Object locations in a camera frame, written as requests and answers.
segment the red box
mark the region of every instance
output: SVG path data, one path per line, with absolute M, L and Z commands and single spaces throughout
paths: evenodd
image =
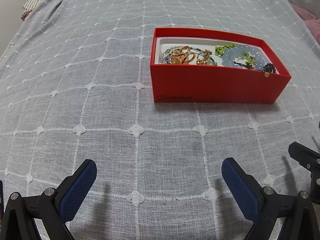
M 260 47 L 278 73 L 212 65 L 155 64 L 159 37 L 191 37 Z M 154 102 L 224 102 L 273 104 L 291 75 L 265 41 L 241 34 L 190 28 L 155 28 L 150 72 Z

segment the open box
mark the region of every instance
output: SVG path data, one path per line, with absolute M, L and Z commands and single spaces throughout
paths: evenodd
M 193 45 L 214 52 L 226 43 L 249 45 L 260 51 L 265 62 L 273 63 L 276 73 L 215 65 L 162 64 L 162 53 L 176 45 Z M 272 49 L 261 39 L 206 29 L 155 28 L 150 72 L 154 102 L 224 102 L 272 104 L 291 76 Z

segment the white wall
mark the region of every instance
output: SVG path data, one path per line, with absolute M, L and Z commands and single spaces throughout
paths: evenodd
M 22 5 L 26 1 L 0 0 L 0 56 L 22 24 Z

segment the clear beaded bracelet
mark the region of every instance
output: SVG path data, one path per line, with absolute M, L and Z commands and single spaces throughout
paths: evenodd
M 233 48 L 226 49 L 222 55 L 222 65 L 227 67 L 242 68 L 240 64 L 235 63 L 232 59 L 243 53 L 249 53 L 254 58 L 256 64 L 255 70 L 264 71 L 265 61 L 262 59 L 262 55 L 258 53 L 257 49 L 248 45 L 238 45 Z
M 173 46 L 169 49 L 167 49 L 163 54 L 161 58 L 162 64 L 188 64 L 189 62 L 193 61 L 195 59 L 195 53 L 191 52 L 191 50 L 195 51 L 197 56 L 197 65 L 215 65 L 217 66 L 217 63 L 214 61 L 214 59 L 210 56 L 212 54 L 211 51 L 208 50 L 201 50 L 198 48 L 193 48 L 190 46 Z

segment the white fabric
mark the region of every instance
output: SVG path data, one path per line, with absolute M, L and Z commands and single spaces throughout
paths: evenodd
M 156 26 L 263 38 L 292 80 L 273 105 L 154 104 Z M 251 222 L 222 179 L 227 157 L 278 193 L 309 189 L 287 149 L 320 143 L 320 46 L 287 0 L 43 0 L 13 42 L 0 60 L 5 201 L 94 160 L 75 239 L 242 239 Z

